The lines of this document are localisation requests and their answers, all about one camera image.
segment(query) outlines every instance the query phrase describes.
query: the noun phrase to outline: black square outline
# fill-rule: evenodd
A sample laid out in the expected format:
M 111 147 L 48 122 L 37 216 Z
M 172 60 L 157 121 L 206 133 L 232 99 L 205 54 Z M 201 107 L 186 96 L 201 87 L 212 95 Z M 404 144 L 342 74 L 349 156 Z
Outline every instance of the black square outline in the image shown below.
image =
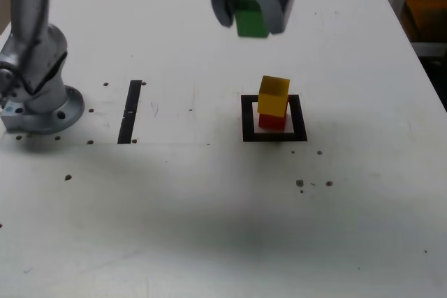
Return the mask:
M 297 94 L 288 95 L 288 104 L 291 108 L 293 133 L 255 133 L 252 104 L 258 102 L 258 95 L 243 94 L 240 96 L 240 102 L 242 108 L 242 137 L 244 142 L 307 141 L 300 97 Z

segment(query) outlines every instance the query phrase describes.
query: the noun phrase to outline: red block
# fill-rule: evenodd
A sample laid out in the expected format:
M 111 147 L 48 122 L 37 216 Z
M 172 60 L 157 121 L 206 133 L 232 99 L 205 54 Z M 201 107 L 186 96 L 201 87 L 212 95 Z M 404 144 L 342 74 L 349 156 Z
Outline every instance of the red block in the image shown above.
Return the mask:
M 259 127 L 275 131 L 284 131 L 286 128 L 287 110 L 283 117 L 273 117 L 267 114 L 259 114 Z

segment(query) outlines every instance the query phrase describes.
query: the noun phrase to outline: stacked blocks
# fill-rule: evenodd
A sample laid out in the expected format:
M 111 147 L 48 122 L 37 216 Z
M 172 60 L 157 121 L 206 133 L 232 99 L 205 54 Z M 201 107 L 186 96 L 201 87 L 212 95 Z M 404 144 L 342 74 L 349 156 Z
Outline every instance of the stacked blocks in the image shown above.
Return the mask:
M 264 76 L 258 96 L 259 127 L 284 131 L 290 80 Z

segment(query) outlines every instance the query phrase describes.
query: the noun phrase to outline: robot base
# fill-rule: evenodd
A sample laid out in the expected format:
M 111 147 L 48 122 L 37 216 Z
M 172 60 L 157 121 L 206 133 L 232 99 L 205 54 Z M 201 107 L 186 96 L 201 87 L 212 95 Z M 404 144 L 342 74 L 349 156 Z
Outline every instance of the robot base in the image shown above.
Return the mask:
M 0 114 L 6 130 L 9 133 L 53 134 L 72 126 L 82 116 L 85 104 L 77 89 L 65 86 L 65 90 L 65 103 L 46 113 L 35 113 L 22 103 L 8 101 Z

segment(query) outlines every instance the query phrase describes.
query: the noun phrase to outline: black tape strip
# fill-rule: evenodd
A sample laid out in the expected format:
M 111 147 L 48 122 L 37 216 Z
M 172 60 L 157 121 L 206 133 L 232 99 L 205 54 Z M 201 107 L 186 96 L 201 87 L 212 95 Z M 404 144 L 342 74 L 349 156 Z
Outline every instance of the black tape strip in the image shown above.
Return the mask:
M 140 99 L 141 80 L 131 80 L 129 92 L 127 93 L 126 107 L 124 108 L 123 120 L 119 129 L 118 144 L 131 143 L 133 125 L 138 109 L 138 99 Z
M 300 97 L 297 94 L 288 96 L 288 105 L 291 108 L 293 133 L 255 133 L 252 104 L 258 101 L 258 96 L 242 95 L 240 98 L 242 107 L 242 137 L 244 142 L 307 141 Z

